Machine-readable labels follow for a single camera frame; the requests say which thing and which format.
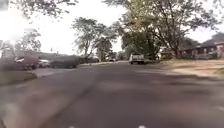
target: grass lawn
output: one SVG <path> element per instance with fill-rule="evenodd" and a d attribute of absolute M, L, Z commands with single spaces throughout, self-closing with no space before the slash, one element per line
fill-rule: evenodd
<path fill-rule="evenodd" d="M 0 72 L 0 86 L 7 86 L 35 79 L 37 76 L 25 71 L 1 71 Z"/>
<path fill-rule="evenodd" d="M 160 64 L 182 74 L 208 77 L 224 76 L 224 60 L 170 60 L 161 61 Z"/>

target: sky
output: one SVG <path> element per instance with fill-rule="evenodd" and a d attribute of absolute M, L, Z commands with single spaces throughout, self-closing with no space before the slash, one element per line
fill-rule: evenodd
<path fill-rule="evenodd" d="M 52 22 L 51 18 L 39 16 L 34 19 L 32 24 L 29 24 L 17 10 L 10 8 L 8 11 L 0 12 L 0 39 L 10 39 L 12 42 L 19 39 L 23 35 L 26 28 L 35 28 L 41 33 L 39 40 L 42 43 L 41 51 L 50 52 L 53 49 L 61 54 L 77 54 L 77 49 L 74 49 L 75 40 L 74 30 L 71 29 L 71 23 L 75 18 L 86 17 L 98 20 L 107 26 L 117 21 L 125 9 L 119 7 L 108 7 L 101 3 L 101 0 L 80 0 L 80 2 L 72 7 L 66 8 L 70 11 L 69 14 L 63 15 L 60 21 Z M 220 30 L 224 30 L 224 25 L 219 26 Z M 191 31 L 189 37 L 199 42 L 210 39 L 215 34 L 209 29 L 199 28 L 196 31 Z M 118 41 L 113 45 L 113 50 L 121 51 L 121 42 Z"/>

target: street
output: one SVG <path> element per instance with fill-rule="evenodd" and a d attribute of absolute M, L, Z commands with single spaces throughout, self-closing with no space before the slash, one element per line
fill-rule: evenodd
<path fill-rule="evenodd" d="M 223 81 L 159 66 L 77 69 L 0 93 L 7 128 L 224 127 Z"/>

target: white truck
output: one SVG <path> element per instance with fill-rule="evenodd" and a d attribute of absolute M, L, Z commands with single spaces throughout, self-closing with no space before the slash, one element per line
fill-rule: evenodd
<path fill-rule="evenodd" d="M 129 58 L 130 64 L 145 64 L 145 57 L 143 54 L 131 54 Z"/>

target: foliage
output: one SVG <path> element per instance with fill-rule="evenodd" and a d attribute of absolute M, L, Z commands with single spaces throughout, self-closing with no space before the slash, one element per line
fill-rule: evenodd
<path fill-rule="evenodd" d="M 81 52 L 84 51 L 85 58 L 88 58 L 93 50 L 100 46 L 98 43 L 102 41 L 101 39 L 107 30 L 105 25 L 96 20 L 82 17 L 73 22 L 72 28 L 78 31 L 78 39 L 74 43 Z"/>
<path fill-rule="evenodd" d="M 161 46 L 161 42 L 152 33 L 147 31 L 125 33 L 122 40 L 123 49 L 129 47 L 130 50 L 130 46 L 132 46 L 134 47 L 132 49 L 133 53 L 145 54 L 151 56 L 153 59 L 156 59 Z"/>
<path fill-rule="evenodd" d="M 125 60 L 125 55 L 124 55 L 124 52 L 120 51 L 117 53 L 117 59 L 118 60 Z"/>
<path fill-rule="evenodd" d="M 62 5 L 75 5 L 77 0 L 11 0 L 24 16 L 30 18 L 32 14 L 39 13 L 48 16 L 59 17 L 61 13 L 68 13 Z"/>
<path fill-rule="evenodd" d="M 40 51 L 41 42 L 37 39 L 40 33 L 36 29 L 27 30 L 21 40 L 17 41 L 15 48 L 17 50 Z"/>
<path fill-rule="evenodd" d="M 105 61 L 106 56 L 109 54 L 112 48 L 112 44 L 109 38 L 102 37 L 98 40 L 97 48 L 97 56 L 100 61 Z"/>
<path fill-rule="evenodd" d="M 214 10 L 203 8 L 197 0 L 105 0 L 108 5 L 125 3 L 127 13 L 123 17 L 125 31 L 153 34 L 162 45 L 172 50 L 175 58 L 185 36 L 198 27 L 216 29 L 221 23 Z"/>

